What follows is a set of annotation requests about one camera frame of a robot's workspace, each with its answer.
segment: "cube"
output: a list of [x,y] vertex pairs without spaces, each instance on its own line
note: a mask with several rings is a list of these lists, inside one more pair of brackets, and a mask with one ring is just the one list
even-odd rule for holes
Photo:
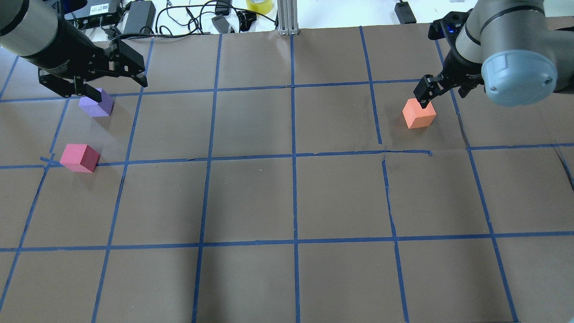
[[103,89],[96,89],[102,93],[102,101],[96,102],[88,97],[80,98],[80,108],[90,117],[109,117],[114,107],[114,100]]
[[431,125],[436,117],[436,112],[430,102],[423,109],[417,99],[408,99],[405,108],[402,109],[402,115],[405,117],[406,126],[409,129],[414,129]]
[[100,154],[84,144],[67,144],[60,164],[74,172],[93,173]]

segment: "yellow object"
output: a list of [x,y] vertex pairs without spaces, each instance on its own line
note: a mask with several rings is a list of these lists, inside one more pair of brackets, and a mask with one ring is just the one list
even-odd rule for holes
[[271,0],[247,0],[247,8],[260,14],[268,14],[273,8]]

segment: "white label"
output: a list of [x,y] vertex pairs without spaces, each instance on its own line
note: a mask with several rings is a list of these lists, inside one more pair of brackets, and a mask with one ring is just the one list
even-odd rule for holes
[[90,7],[90,15],[107,13],[107,9],[109,6],[110,6],[109,4],[91,6]]

